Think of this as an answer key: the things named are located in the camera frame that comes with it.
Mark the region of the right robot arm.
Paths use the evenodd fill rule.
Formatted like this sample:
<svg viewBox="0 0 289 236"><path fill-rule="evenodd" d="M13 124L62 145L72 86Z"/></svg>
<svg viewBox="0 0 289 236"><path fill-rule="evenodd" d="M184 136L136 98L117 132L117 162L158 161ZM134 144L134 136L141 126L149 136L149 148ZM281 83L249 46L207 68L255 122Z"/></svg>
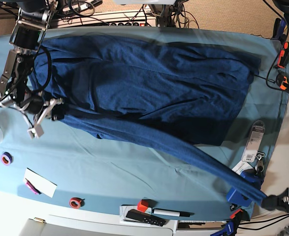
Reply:
<svg viewBox="0 0 289 236"><path fill-rule="evenodd" d="M35 120L50 118L56 120L53 108L63 103L62 99L43 98L52 75L52 59L48 49L42 45L51 20L57 12L56 0L18 0L16 25L9 43L13 46L8 53L0 77L0 108L13 108L22 114L34 115ZM28 76L33 72L39 52L47 56L48 74L44 84L30 89Z"/></svg>

